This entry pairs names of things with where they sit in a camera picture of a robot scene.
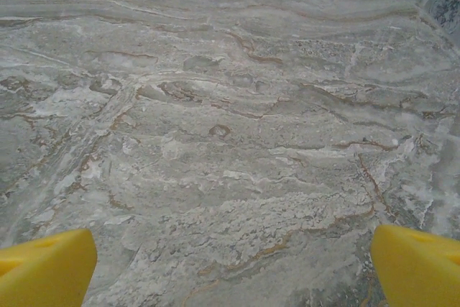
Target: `yellow object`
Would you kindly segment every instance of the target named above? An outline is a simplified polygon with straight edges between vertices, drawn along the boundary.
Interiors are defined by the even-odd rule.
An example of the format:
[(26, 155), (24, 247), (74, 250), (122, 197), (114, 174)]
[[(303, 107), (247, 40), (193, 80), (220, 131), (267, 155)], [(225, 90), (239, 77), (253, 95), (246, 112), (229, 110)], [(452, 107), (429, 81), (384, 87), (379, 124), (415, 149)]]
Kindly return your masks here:
[(96, 260), (87, 229), (0, 249), (0, 307), (81, 307)]
[(390, 307), (460, 307), (459, 241), (384, 225), (371, 256)]

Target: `marble countertop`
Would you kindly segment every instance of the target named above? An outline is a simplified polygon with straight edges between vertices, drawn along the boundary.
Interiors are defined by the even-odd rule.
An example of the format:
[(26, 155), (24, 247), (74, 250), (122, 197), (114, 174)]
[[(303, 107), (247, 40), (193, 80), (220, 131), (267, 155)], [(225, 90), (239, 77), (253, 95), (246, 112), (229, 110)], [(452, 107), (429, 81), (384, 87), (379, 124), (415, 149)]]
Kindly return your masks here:
[(383, 306), (460, 238), (459, 53), (415, 0), (0, 0), (0, 245), (88, 227), (88, 306)]

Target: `marble veining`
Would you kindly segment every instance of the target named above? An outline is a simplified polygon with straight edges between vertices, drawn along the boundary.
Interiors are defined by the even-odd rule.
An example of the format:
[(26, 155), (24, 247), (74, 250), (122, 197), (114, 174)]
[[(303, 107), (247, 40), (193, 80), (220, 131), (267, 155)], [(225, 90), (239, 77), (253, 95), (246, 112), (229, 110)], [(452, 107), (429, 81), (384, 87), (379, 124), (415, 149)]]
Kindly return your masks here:
[(460, 59), (415, 0), (0, 0), (0, 245), (89, 306), (384, 306), (376, 225), (460, 238)]

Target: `yellow plastic corner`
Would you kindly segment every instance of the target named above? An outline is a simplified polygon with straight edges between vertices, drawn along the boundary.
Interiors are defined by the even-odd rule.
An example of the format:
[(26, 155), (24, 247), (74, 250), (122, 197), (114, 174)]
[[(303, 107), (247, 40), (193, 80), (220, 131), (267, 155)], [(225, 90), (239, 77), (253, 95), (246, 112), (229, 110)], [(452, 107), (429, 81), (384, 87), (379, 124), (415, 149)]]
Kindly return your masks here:
[(96, 261), (87, 229), (0, 249), (0, 307), (81, 307)]
[(459, 241), (384, 225), (371, 256), (390, 307), (460, 307)]

